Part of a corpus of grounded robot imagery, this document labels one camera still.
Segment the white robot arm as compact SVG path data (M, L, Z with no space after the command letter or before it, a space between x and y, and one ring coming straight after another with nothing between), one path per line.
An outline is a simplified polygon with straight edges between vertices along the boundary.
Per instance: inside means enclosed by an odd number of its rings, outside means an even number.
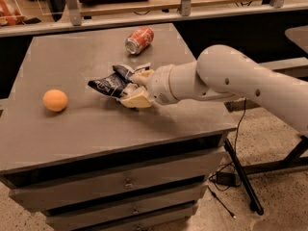
M308 83L269 70L225 45L205 49L195 62L164 65L132 75L120 103L148 108L181 100L246 97L308 136Z

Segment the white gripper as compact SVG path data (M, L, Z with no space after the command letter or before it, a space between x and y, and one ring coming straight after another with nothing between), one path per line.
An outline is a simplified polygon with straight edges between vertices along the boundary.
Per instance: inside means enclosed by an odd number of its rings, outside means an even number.
M178 100L171 92L169 77L174 64L134 73L130 81L145 87L127 86L120 103L127 108L149 108L154 100L161 105L175 104Z

